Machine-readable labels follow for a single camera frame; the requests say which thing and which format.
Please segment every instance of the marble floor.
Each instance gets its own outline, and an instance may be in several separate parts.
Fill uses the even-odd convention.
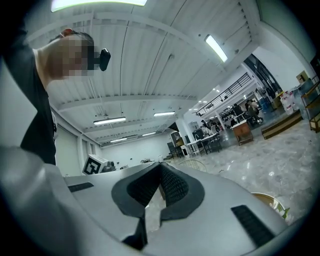
[[[230,179],[249,192],[277,198],[293,220],[308,214],[318,195],[320,183],[320,133],[300,121],[288,130],[265,140],[260,129],[254,141],[239,146],[223,146],[220,152],[191,159],[202,162],[206,172]],[[175,158],[179,164],[185,159]],[[146,209],[146,228],[150,237],[159,228],[160,210],[165,207],[157,190]]]

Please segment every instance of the wooden cabinet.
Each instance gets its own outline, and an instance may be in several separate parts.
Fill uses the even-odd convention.
[[[254,140],[254,137],[246,120],[234,125],[232,129],[239,145]]]

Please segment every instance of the ceiling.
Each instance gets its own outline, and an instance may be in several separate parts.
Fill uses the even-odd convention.
[[[53,13],[50,2],[43,2],[26,20],[31,47],[72,28],[89,33],[99,49],[111,53],[105,72],[52,82],[52,108],[101,145],[165,131],[257,47],[251,1],[240,2],[148,0],[142,7],[94,3]],[[227,55],[225,63],[205,43],[209,34]],[[154,117],[168,111],[175,115]],[[93,124],[106,117],[126,121]]]

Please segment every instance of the equipment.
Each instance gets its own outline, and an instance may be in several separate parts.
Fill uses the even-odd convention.
[[[89,154],[82,169],[82,173],[85,175],[92,175],[112,172],[115,169],[113,161],[106,160],[95,154]]]
[[[8,210],[51,255],[270,255],[297,229],[233,181],[181,165],[62,177],[20,148],[0,156]],[[160,185],[166,208],[148,243],[145,207]]]

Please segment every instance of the black mesh grille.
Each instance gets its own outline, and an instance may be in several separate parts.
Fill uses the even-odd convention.
[[[167,207],[184,198],[189,190],[188,184],[168,169],[162,169],[160,183],[165,194]]]
[[[127,193],[141,205],[146,207],[159,187],[160,172],[158,167],[131,182]]]
[[[263,246],[275,237],[247,206],[233,207],[231,211],[258,247]]]

